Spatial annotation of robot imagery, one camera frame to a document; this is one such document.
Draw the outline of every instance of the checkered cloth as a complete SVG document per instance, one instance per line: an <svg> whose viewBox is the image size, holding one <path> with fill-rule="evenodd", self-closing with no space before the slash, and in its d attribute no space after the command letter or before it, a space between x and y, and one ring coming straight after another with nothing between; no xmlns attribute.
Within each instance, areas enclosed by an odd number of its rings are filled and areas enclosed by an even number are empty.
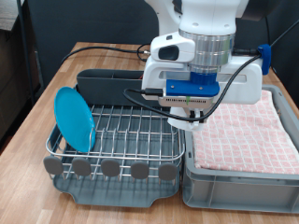
<svg viewBox="0 0 299 224"><path fill-rule="evenodd" d="M270 91L255 105L221 104L193 133L196 168L299 174L299 154L282 127Z"/></svg>

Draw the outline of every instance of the gray plastic tray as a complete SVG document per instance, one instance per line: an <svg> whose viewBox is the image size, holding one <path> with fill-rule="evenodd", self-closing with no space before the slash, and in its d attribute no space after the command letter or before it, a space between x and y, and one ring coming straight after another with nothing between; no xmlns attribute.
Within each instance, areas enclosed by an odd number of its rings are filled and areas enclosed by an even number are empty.
<svg viewBox="0 0 299 224"><path fill-rule="evenodd" d="M263 85L273 93L280 119L296 148L299 122L280 89ZM196 169L192 134L185 132L186 153L183 201L190 207L299 213L299 175L275 175Z"/></svg>

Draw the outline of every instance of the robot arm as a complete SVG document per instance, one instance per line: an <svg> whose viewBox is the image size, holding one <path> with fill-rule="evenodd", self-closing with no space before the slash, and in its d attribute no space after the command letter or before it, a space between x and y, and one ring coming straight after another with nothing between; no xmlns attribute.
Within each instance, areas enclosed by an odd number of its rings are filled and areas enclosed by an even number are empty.
<svg viewBox="0 0 299 224"><path fill-rule="evenodd" d="M250 57L232 56L235 18L258 20L278 0L183 0L182 15L169 0L148 0L159 12L160 33L150 46L142 90L160 89L161 95L143 95L171 106L176 118L201 118L218 102L229 78ZM226 92L222 103L255 104L262 92L262 60L246 66ZM168 119L186 131L200 131L204 122Z"/></svg>

